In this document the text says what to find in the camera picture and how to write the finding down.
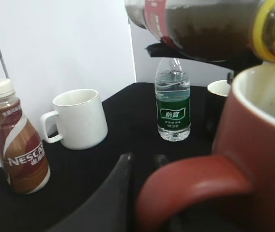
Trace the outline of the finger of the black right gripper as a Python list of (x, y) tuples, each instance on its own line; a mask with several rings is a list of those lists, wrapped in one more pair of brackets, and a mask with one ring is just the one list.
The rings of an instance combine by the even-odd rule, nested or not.
[(262, 60), (257, 58), (251, 51), (222, 61), (210, 61), (204, 58), (195, 58), (186, 56), (179, 51), (167, 46), (164, 43), (154, 43), (145, 48), (147, 53), (152, 58), (182, 58), (187, 60), (199, 61), (207, 64), (212, 64), (218, 67), (227, 68), (233, 71), (241, 72), (248, 68), (261, 65)]

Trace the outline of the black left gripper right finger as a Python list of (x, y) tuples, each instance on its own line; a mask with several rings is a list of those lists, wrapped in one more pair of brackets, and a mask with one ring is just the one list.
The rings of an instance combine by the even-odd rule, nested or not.
[(168, 158), (163, 154), (154, 155), (153, 158), (154, 169), (159, 169), (162, 166), (169, 164)]

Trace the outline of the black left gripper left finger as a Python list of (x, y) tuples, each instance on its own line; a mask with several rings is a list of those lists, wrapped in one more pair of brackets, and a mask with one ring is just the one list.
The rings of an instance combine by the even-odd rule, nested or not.
[(131, 224), (132, 153), (122, 154), (103, 184), (50, 232), (126, 232)]

